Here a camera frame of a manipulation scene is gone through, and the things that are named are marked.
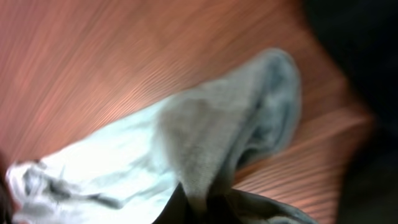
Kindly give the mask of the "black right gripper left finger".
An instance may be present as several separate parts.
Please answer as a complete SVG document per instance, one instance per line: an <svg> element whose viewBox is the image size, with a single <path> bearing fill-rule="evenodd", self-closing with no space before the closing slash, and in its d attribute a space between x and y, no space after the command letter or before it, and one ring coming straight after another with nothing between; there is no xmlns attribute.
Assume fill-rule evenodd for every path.
<svg viewBox="0 0 398 224"><path fill-rule="evenodd" d="M188 201L181 184L175 188L172 196L153 224L186 224Z"/></svg>

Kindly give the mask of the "light blue t-shirt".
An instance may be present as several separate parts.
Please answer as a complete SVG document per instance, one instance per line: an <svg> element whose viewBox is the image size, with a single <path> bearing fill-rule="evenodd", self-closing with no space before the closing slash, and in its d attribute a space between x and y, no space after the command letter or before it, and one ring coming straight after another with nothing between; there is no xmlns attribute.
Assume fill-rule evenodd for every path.
<svg viewBox="0 0 398 224"><path fill-rule="evenodd" d="M153 223L178 184L186 223L225 195L242 223L312 223L303 211L233 188L236 171L285 149L298 125L300 74L266 50L224 77L169 96L6 172L6 223Z"/></svg>

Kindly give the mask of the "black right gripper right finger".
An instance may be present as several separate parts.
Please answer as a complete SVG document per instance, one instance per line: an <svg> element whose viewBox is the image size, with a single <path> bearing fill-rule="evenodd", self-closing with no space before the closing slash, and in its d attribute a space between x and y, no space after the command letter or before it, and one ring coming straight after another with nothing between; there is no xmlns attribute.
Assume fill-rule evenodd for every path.
<svg viewBox="0 0 398 224"><path fill-rule="evenodd" d="M243 224L225 195L207 200L206 221L209 224Z"/></svg>

